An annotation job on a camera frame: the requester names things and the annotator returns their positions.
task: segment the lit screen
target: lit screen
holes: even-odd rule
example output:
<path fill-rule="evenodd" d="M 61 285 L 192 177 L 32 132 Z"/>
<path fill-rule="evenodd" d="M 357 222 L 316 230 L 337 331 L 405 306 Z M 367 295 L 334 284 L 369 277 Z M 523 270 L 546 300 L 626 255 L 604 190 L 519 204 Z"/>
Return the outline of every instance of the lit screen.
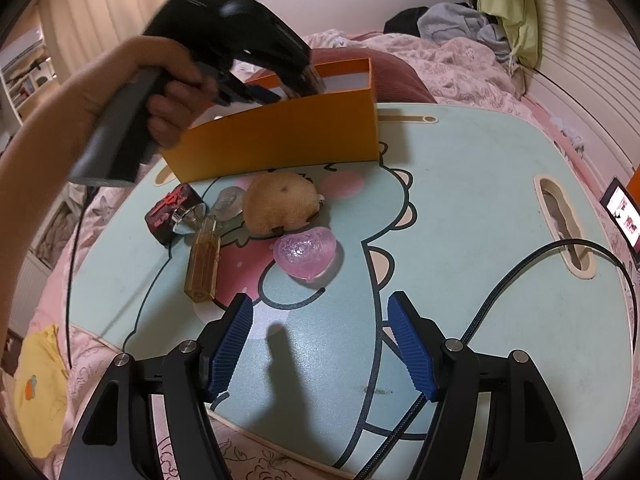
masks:
<path fill-rule="evenodd" d="M 607 209 L 618 222 L 620 229 L 636 253 L 640 252 L 640 232 L 638 231 L 640 229 L 640 214 L 619 187 L 611 195 Z"/>

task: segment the brown stuffed toy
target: brown stuffed toy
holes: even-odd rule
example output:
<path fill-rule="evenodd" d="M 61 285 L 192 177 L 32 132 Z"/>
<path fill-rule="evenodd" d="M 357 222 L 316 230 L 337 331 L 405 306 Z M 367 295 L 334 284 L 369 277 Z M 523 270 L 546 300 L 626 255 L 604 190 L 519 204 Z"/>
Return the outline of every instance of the brown stuffed toy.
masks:
<path fill-rule="evenodd" d="M 265 173 L 242 199 L 244 224 L 257 236 L 302 229 L 318 217 L 324 197 L 297 173 Z"/>

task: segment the black cable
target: black cable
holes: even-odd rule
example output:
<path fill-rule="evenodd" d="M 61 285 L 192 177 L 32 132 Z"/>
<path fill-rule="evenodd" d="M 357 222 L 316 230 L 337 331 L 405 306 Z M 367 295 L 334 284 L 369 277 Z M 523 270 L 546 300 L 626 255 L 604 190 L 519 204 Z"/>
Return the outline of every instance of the black cable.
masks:
<path fill-rule="evenodd" d="M 638 303 L 636 301 L 636 292 L 634 290 L 633 282 L 631 281 L 631 276 L 627 272 L 625 265 L 616 257 L 608 249 L 604 248 L 600 244 L 596 242 L 592 242 L 590 240 L 583 240 L 582 238 L 567 238 L 565 240 L 556 240 L 554 242 L 548 243 L 547 245 L 540 247 L 538 250 L 533 251 L 529 256 L 526 256 L 520 263 L 518 263 L 513 269 L 511 269 L 508 274 L 500 280 L 500 282 L 494 287 L 494 290 L 491 291 L 489 296 L 484 300 L 484 303 L 478 310 L 478 313 L 473 318 L 473 321 L 469 325 L 469 327 L 465 330 L 462 338 L 464 344 L 468 344 L 471 341 L 471 338 L 476 334 L 478 328 L 486 315 L 491 310 L 491 307 L 494 305 L 495 300 L 498 299 L 498 296 L 502 293 L 502 291 L 530 264 L 535 262 L 540 256 L 550 251 L 556 250 L 565 246 L 583 246 L 591 249 L 595 249 L 598 252 L 604 254 L 616 267 L 618 267 L 623 276 L 626 279 L 626 282 L 629 286 L 629 290 L 631 291 L 631 301 L 634 307 L 634 336 L 632 340 L 633 350 L 636 350 L 636 337 L 638 336 Z M 371 473 L 373 473 L 380 463 L 384 460 L 384 458 L 389 454 L 393 446 L 400 440 L 402 434 L 409 428 L 409 425 L 414 421 L 415 417 L 420 413 L 422 407 L 426 404 L 427 399 L 424 394 L 420 394 L 420 396 L 415 400 L 412 406 L 407 410 L 404 414 L 404 417 L 398 422 L 393 431 L 389 434 L 389 436 L 385 439 L 385 441 L 380 445 L 378 450 L 373 454 L 373 456 L 369 459 L 369 461 L 364 465 L 364 467 L 358 472 L 358 474 L 354 477 L 354 480 L 365 480 L 369 477 Z"/>
<path fill-rule="evenodd" d="M 74 246 L 71 249 L 71 261 L 69 263 L 69 276 L 66 280 L 66 307 L 65 307 L 65 336 L 66 336 L 66 358 L 69 363 L 69 370 L 73 368 L 71 364 L 71 341 L 69 337 L 69 315 L 71 310 L 71 282 L 74 276 L 74 266 L 76 264 L 76 252 L 78 252 L 78 241 L 80 239 L 80 229 L 82 227 L 82 219 L 89 204 L 93 201 L 100 190 L 99 187 L 87 187 L 80 216 L 78 217 L 78 227 L 76 228 L 76 236 L 74 238 Z"/>

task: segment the smartphone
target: smartphone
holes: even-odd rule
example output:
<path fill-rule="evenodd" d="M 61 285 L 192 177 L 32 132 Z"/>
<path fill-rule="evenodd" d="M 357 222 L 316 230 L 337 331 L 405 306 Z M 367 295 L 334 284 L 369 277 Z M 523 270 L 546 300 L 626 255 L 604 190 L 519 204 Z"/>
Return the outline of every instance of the smartphone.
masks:
<path fill-rule="evenodd" d="M 600 203 L 620 229 L 631 250 L 636 266 L 640 265 L 640 209 L 616 178 L 611 181 Z"/>

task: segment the lap desk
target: lap desk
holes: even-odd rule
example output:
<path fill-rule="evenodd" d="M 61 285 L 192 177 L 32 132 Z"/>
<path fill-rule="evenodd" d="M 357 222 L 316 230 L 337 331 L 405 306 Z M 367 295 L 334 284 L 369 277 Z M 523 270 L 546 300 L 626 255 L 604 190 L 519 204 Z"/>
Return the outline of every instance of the lap desk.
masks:
<path fill-rule="evenodd" d="M 553 144 L 498 112 L 439 105 L 378 105 L 379 162 L 293 168 L 326 198 L 313 225 L 338 240 L 332 272 L 313 284 L 274 264 L 274 238 L 253 238 L 232 221 L 222 240 L 217 299 L 254 299 L 254 325 L 228 395 L 215 412 L 249 434 L 310 462 L 357 472 L 418 396 L 386 326 L 386 301 L 404 290 L 446 337 L 460 337 L 498 281 L 552 241 L 534 178 L 555 178 L 584 237 L 609 243 L 596 213 Z M 436 120 L 427 123 L 421 117 Z M 100 236 L 75 279 L 71 323 L 134 357 L 166 353 L 196 338 L 222 310 L 183 292 L 190 248 L 168 251 L 145 212 L 177 185 L 155 184 L 161 161 Z M 251 175 L 193 185 L 208 205 Z M 526 350 L 564 416 L 583 471 L 606 450 L 631 384 L 628 315 L 618 271 L 595 254 L 580 279 L 558 254 L 542 258 L 498 298 L 470 346 L 507 356 Z M 482 394 L 467 462 L 475 478 L 486 433 Z M 429 427 L 427 404 L 378 479 L 404 479 Z"/>

